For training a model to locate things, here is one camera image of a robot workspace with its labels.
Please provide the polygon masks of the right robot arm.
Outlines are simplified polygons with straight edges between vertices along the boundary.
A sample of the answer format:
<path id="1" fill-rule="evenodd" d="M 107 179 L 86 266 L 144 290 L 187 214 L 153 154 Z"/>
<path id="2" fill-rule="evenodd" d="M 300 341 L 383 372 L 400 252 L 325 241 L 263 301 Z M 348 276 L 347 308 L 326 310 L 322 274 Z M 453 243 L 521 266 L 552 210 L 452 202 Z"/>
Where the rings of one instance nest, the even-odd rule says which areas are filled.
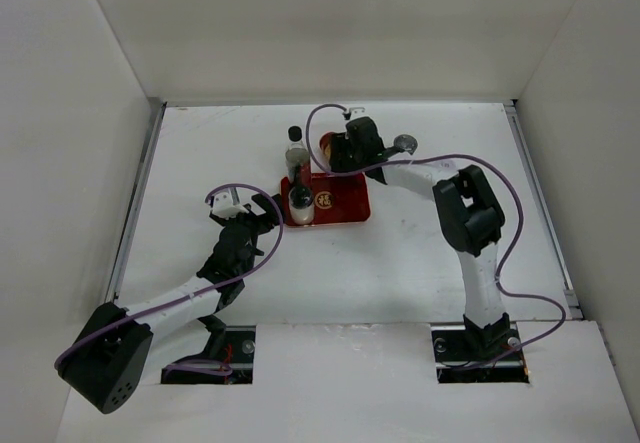
<path id="1" fill-rule="evenodd" d="M 460 170 L 453 164 L 392 165 L 392 156 L 413 154 L 417 140 L 402 134 L 387 147 L 369 117 L 348 122 L 344 132 L 325 134 L 319 147 L 334 173 L 363 172 L 435 203 L 442 235 L 461 265 L 466 298 L 464 347 L 479 359 L 495 352 L 507 338 L 510 325 L 495 282 L 505 215 L 482 169 L 476 165 Z"/>

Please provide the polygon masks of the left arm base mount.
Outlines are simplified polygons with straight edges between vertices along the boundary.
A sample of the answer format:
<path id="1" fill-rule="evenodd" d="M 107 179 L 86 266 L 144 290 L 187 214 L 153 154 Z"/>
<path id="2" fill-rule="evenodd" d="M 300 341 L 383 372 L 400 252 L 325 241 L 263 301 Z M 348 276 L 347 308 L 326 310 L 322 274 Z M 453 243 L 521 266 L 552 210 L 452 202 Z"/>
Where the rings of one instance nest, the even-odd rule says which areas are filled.
<path id="1" fill-rule="evenodd" d="M 187 350 L 163 368 L 162 385 L 249 385 L 253 383 L 257 328 L 228 326 L 211 315 L 192 322 Z"/>

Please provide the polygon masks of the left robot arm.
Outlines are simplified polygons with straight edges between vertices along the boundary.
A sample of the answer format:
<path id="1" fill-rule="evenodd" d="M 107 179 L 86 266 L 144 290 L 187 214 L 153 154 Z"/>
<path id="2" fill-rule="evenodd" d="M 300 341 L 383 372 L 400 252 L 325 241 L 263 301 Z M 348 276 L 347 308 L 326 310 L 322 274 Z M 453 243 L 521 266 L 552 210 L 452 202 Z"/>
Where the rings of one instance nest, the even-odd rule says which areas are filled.
<path id="1" fill-rule="evenodd" d="M 137 389 L 149 355 L 177 330 L 228 307 L 247 277 L 270 259 L 260 236 L 284 230 L 282 198 L 254 188 L 255 213 L 240 202 L 237 186 L 223 185 L 206 197 L 210 218 L 221 228 L 211 255 L 185 283 L 143 303 L 98 306 L 74 343 L 55 361 L 58 376 L 99 412 L 119 409 Z"/>

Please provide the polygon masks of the black-capped white shaker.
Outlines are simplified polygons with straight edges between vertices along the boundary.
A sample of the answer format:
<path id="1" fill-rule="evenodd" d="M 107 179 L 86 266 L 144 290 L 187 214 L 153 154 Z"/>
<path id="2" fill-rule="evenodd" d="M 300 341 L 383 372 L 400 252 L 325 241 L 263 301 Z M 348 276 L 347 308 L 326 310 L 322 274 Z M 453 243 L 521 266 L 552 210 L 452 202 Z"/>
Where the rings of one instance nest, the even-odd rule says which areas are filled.
<path id="1" fill-rule="evenodd" d="M 314 195 L 310 187 L 294 186 L 288 194 L 289 213 L 296 225 L 310 225 L 314 219 Z"/>

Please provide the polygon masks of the tall dark sauce bottle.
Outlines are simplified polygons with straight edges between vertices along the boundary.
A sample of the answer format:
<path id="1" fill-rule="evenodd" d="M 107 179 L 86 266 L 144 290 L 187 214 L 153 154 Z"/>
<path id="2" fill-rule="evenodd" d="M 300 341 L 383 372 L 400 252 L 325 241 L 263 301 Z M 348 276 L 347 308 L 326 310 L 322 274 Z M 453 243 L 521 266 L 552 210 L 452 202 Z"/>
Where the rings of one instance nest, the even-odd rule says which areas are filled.
<path id="1" fill-rule="evenodd" d="M 302 129 L 290 126 L 287 130 L 288 146 L 285 151 L 287 179 L 292 199 L 297 204 L 308 203 L 312 198 L 310 153 L 302 142 Z"/>

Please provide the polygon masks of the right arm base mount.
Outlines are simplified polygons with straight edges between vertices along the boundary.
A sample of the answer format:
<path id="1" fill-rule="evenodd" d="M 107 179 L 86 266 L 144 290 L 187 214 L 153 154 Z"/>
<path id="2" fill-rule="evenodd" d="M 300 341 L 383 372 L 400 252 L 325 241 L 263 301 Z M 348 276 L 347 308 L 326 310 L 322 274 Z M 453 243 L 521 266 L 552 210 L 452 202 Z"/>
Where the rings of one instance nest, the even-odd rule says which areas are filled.
<path id="1" fill-rule="evenodd" d="M 507 313 L 484 328 L 464 317 L 461 326 L 433 327 L 431 336 L 441 384 L 529 382 L 520 335 Z"/>

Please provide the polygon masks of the red-capped spice jar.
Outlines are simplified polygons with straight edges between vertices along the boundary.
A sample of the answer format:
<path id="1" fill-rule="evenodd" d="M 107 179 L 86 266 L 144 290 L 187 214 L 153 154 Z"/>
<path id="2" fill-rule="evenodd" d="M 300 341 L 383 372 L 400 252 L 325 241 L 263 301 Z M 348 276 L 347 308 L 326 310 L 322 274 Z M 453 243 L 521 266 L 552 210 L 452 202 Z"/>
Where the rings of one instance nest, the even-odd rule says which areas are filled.
<path id="1" fill-rule="evenodd" d="M 321 155 L 326 162 L 329 162 L 332 155 L 332 142 L 338 137 L 336 132 L 327 132 L 323 134 L 319 140 L 319 148 Z"/>

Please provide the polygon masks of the grey-capped white shaker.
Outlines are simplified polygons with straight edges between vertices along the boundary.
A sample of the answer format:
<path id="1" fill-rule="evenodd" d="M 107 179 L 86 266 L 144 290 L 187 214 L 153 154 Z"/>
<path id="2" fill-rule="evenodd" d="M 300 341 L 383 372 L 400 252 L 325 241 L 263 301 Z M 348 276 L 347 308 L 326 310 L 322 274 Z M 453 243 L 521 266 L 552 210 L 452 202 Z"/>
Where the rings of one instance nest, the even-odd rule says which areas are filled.
<path id="1" fill-rule="evenodd" d="M 413 155 L 418 148 L 418 141 L 409 134 L 401 134 L 394 138 L 393 149 L 397 153 L 408 153 Z"/>

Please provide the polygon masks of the red lacquer tray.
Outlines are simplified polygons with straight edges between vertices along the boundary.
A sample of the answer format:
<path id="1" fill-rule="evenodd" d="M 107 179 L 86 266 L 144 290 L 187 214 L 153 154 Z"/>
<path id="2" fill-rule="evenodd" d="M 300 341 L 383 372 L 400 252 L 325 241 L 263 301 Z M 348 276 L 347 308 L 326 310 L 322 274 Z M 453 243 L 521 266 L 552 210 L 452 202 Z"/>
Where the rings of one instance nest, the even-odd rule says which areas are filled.
<path id="1" fill-rule="evenodd" d="M 368 187 L 363 175 L 335 177 L 313 173 L 313 220 L 307 226 L 361 223 L 371 215 Z"/>

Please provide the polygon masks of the white-capped spice jar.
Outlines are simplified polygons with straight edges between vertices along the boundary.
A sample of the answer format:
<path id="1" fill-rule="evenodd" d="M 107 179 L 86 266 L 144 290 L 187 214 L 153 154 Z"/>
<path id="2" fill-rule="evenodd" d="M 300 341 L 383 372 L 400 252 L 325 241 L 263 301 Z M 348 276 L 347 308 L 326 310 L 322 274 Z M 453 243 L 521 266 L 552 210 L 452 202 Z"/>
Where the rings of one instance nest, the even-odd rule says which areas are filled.
<path id="1" fill-rule="evenodd" d="M 444 159 L 444 160 L 440 160 L 437 165 L 440 168 L 449 170 L 449 171 L 455 171 L 457 169 L 456 163 L 452 160 L 452 159 Z"/>

